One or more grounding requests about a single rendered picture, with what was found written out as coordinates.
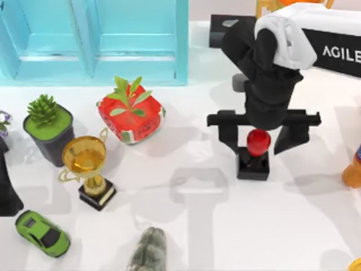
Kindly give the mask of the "leafy plant in red pot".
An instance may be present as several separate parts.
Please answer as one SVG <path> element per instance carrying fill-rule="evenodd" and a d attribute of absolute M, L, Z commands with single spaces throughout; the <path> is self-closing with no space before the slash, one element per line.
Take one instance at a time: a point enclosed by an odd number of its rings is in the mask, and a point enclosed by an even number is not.
<path fill-rule="evenodd" d="M 166 117 L 166 109 L 142 86 L 142 77 L 133 82 L 114 77 L 115 88 L 96 106 L 100 117 L 117 138 L 128 145 L 147 139 Z"/>

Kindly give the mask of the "orange bottle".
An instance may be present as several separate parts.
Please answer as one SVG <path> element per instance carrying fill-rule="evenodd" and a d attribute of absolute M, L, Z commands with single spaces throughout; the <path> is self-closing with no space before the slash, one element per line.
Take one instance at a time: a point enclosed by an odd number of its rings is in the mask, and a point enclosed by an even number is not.
<path fill-rule="evenodd" d="M 361 188 L 361 145 L 357 148 L 351 164 L 342 172 L 345 185 L 354 189 Z"/>

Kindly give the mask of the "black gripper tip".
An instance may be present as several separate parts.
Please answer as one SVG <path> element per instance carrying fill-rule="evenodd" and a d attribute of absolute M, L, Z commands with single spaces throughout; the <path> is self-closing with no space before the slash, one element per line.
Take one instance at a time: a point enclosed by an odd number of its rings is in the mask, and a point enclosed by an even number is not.
<path fill-rule="evenodd" d="M 5 153 L 8 147 L 0 136 L 0 217 L 13 217 L 24 208 L 10 181 Z"/>

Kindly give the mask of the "orange and yellow basket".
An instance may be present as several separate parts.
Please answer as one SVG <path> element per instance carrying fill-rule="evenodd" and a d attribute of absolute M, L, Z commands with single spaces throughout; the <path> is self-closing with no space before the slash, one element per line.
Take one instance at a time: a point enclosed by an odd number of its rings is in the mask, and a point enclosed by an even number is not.
<path fill-rule="evenodd" d="M 256 17 L 262 16 L 262 10 L 265 8 L 267 11 L 274 12 L 283 7 L 292 5 L 294 3 L 325 3 L 326 8 L 331 8 L 334 0 L 257 0 L 256 3 Z"/>

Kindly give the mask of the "grey-green stone figure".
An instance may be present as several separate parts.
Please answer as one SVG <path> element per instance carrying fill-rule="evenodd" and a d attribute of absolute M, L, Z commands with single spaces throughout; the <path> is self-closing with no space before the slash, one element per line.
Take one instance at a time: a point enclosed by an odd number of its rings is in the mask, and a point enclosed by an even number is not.
<path fill-rule="evenodd" d="M 126 271 L 166 271 L 167 244 L 165 232 L 149 227 L 140 237 Z"/>

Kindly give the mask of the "red trophy on black base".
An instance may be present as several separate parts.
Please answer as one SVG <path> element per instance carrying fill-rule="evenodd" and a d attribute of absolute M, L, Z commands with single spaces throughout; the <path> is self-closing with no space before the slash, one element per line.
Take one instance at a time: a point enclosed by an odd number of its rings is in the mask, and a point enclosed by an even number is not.
<path fill-rule="evenodd" d="M 268 132 L 253 129 L 246 138 L 246 147 L 237 153 L 237 178 L 240 180 L 266 181 L 270 174 L 268 149 L 271 137 Z"/>

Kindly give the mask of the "black box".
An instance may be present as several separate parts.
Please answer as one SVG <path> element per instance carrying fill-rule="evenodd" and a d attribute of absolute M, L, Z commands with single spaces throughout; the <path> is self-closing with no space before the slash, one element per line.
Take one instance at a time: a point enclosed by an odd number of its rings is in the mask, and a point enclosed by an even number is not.
<path fill-rule="evenodd" d="M 247 15 L 225 15 L 225 14 L 211 14 L 210 16 L 210 29 L 209 29 L 209 47 L 220 48 L 221 40 L 228 28 L 239 20 L 247 19 L 251 23 L 256 21 L 255 16 Z"/>

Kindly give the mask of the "green plant in black pot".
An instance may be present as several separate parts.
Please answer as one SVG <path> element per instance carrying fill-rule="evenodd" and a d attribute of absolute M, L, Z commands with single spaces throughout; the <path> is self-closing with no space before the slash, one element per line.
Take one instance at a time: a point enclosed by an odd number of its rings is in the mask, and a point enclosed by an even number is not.
<path fill-rule="evenodd" d="M 74 139 L 73 115 L 47 94 L 41 94 L 31 101 L 27 113 L 23 129 L 46 160 L 56 167 L 62 167 L 63 150 Z"/>

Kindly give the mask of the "purple flower plant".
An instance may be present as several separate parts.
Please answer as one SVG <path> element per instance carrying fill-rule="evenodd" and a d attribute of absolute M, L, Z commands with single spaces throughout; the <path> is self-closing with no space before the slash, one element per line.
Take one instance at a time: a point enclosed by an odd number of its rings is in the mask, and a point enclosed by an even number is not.
<path fill-rule="evenodd" d="M 0 110 L 0 136 L 5 138 L 8 136 L 8 126 L 12 123 L 12 115 Z"/>

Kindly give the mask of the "yellow round object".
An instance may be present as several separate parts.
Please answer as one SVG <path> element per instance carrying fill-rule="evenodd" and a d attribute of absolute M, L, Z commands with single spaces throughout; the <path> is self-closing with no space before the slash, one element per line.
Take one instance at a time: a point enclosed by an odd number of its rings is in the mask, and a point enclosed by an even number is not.
<path fill-rule="evenodd" d="M 346 271 L 361 271 L 361 257 L 352 261 Z"/>

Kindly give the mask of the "green toy car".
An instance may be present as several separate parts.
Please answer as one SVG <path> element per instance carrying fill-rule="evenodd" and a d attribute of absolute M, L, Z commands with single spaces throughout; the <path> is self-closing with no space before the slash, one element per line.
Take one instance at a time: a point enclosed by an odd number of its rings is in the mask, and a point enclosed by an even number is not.
<path fill-rule="evenodd" d="M 17 232 L 50 257 L 63 256 L 71 245 L 68 234 L 39 213 L 27 210 L 15 222 Z"/>

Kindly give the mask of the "light blue rack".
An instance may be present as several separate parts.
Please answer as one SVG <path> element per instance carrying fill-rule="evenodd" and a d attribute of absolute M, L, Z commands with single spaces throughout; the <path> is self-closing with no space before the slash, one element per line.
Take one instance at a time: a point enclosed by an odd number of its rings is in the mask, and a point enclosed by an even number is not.
<path fill-rule="evenodd" d="M 0 0 L 0 86 L 188 81 L 188 0 Z"/>

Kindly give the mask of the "gold trophy on black base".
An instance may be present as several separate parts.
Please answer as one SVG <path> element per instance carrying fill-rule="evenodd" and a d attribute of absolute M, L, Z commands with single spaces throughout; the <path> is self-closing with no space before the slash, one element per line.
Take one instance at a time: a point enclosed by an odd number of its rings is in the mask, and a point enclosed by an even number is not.
<path fill-rule="evenodd" d="M 71 140 L 63 150 L 65 168 L 58 176 L 59 182 L 82 182 L 78 189 L 80 199 L 97 211 L 101 211 L 117 192 L 114 184 L 102 175 L 107 137 L 108 128 L 104 128 L 98 137 L 86 135 Z"/>

